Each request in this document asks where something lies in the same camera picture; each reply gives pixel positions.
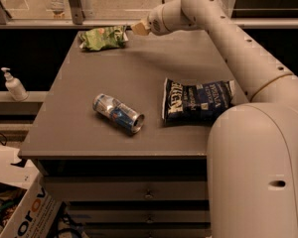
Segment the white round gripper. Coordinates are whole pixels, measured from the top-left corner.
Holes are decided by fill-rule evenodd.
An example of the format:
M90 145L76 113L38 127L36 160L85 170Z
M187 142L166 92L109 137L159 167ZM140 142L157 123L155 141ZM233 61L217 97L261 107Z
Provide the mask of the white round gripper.
M147 20L142 19L132 24L132 32L139 36L147 36L150 32L162 36L189 27L189 20L181 9L181 0L159 5L149 13Z

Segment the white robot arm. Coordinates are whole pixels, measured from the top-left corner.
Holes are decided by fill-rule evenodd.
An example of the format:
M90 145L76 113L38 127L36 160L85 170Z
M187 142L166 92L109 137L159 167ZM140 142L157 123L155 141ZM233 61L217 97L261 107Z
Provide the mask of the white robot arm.
M247 101L222 114L207 145L212 238L298 238L298 77L223 11L174 0L132 27L161 36L203 29Z

